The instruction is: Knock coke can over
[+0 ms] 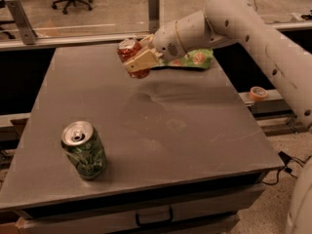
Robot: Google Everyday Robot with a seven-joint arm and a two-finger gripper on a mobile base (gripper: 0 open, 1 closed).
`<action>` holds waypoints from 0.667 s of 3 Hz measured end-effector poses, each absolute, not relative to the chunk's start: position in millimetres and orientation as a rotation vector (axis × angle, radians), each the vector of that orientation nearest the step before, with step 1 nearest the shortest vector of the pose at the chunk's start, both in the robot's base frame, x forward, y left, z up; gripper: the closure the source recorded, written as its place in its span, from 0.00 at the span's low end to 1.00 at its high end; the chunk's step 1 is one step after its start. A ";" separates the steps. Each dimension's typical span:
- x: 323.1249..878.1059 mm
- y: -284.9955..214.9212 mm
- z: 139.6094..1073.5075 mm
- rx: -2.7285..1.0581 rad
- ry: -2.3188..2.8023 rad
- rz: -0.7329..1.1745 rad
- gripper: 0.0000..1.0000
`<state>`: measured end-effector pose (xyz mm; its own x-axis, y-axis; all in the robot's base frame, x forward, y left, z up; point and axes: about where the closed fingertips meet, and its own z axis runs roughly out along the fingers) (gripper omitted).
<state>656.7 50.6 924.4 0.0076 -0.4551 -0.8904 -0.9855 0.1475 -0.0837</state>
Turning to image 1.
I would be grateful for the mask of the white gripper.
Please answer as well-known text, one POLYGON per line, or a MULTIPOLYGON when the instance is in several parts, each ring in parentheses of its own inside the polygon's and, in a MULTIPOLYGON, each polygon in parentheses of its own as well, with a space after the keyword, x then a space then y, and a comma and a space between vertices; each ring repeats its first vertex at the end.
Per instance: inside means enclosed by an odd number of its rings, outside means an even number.
POLYGON ((159 63, 163 56, 164 60, 174 60, 186 54, 182 48, 176 33, 174 21, 164 24, 155 33, 149 34, 139 41, 142 48, 153 44, 155 49, 139 51, 134 57, 124 63, 130 73, 149 69, 159 63))

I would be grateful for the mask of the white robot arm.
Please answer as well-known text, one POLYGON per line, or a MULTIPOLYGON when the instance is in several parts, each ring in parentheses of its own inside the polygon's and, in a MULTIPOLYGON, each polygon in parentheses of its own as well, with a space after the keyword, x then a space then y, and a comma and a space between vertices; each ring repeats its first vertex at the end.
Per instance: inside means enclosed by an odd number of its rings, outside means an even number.
POLYGON ((170 22, 139 41, 124 62, 129 72, 149 69, 201 48, 240 44, 271 81, 297 120, 312 131, 312 56, 266 24, 248 0, 206 0, 204 9, 170 22))

